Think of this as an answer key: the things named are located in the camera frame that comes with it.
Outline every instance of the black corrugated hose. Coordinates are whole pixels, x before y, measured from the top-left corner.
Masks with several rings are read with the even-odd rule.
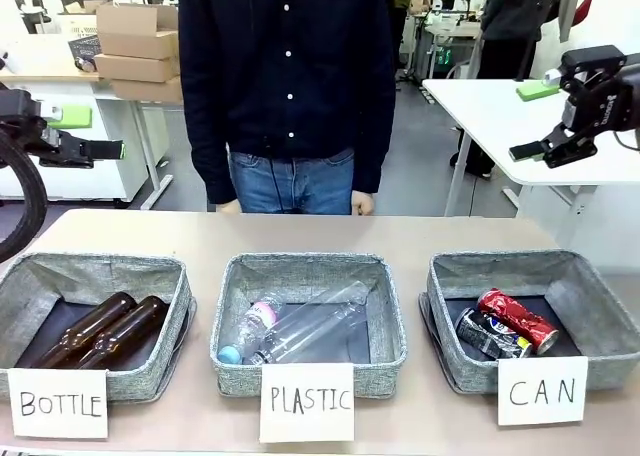
[[[47,214],[47,191],[29,156],[0,129],[0,170],[13,170],[24,193],[24,213],[15,229],[0,241],[0,263],[27,247],[38,234]]]

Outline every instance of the blue jeans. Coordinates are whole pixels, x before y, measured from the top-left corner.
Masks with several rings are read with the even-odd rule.
[[[351,149],[326,159],[273,160],[273,173],[266,158],[231,153],[230,169],[245,213],[351,214]]]

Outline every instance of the black soda can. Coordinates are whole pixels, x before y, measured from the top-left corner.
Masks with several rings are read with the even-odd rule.
[[[473,308],[456,321],[456,334],[474,348],[495,359],[526,358],[532,345],[496,318]]]

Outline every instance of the gray jacket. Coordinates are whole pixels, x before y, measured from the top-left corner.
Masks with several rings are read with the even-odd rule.
[[[536,32],[539,41],[541,9],[541,0],[487,0],[482,16],[483,39],[529,39]]]

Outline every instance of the brown glass bottle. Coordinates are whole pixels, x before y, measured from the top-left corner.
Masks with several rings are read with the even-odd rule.
[[[136,306],[127,293],[116,293],[68,328],[60,340],[31,367],[60,369],[91,348],[95,338]]]
[[[114,361],[135,353],[145,338],[162,326],[169,305],[148,296],[138,307],[98,335],[93,348],[78,362],[77,369],[110,369]]]

